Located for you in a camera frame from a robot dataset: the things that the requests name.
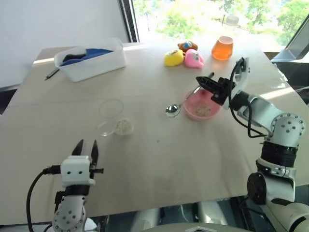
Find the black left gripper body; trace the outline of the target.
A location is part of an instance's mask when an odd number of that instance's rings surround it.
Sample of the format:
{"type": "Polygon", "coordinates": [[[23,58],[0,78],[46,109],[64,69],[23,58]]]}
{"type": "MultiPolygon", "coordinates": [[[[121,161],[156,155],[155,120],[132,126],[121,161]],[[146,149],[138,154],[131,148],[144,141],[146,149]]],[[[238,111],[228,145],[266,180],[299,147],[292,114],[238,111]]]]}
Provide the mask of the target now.
{"type": "Polygon", "coordinates": [[[89,173],[90,173],[90,178],[94,179],[95,174],[103,174],[104,173],[104,168],[97,168],[94,165],[90,166],[89,169],[89,173]]]}

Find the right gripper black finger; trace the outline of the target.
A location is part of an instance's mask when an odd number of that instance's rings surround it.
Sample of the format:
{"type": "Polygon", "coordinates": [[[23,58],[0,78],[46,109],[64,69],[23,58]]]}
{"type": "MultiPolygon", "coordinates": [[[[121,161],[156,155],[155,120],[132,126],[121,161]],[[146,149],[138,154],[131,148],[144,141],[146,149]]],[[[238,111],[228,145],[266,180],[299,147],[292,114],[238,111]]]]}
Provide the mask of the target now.
{"type": "Polygon", "coordinates": [[[219,83],[206,76],[196,77],[196,81],[201,87],[220,87],[219,83]]]}
{"type": "Polygon", "coordinates": [[[205,90],[207,90],[207,91],[209,91],[213,94],[217,93],[218,90],[219,90],[219,85],[218,85],[217,82],[213,82],[213,81],[199,82],[199,85],[203,89],[205,89],[205,90]]]}

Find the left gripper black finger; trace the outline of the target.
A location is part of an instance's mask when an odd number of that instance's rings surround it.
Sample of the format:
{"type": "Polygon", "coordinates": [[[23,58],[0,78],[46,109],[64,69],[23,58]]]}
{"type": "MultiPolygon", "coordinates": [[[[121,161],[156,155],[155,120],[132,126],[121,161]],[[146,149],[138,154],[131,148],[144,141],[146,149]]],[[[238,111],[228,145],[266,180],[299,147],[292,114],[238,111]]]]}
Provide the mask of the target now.
{"type": "Polygon", "coordinates": [[[98,162],[98,144],[95,140],[91,150],[91,167],[96,167],[98,162]]]}
{"type": "Polygon", "coordinates": [[[78,144],[76,145],[76,147],[73,149],[72,151],[72,156],[80,156],[81,153],[82,153],[82,149],[83,149],[83,143],[84,143],[84,140],[81,139],[78,144]]]}

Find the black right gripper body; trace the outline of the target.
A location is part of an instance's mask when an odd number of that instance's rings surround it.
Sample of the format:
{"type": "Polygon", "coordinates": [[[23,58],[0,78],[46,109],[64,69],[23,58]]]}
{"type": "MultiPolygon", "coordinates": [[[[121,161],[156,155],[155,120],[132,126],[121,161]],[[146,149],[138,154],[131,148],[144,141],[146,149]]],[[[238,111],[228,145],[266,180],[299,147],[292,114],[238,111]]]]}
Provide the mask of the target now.
{"type": "Polygon", "coordinates": [[[211,100],[220,106],[223,106],[225,100],[228,98],[230,80],[220,77],[218,81],[213,82],[213,96],[211,100]]]}

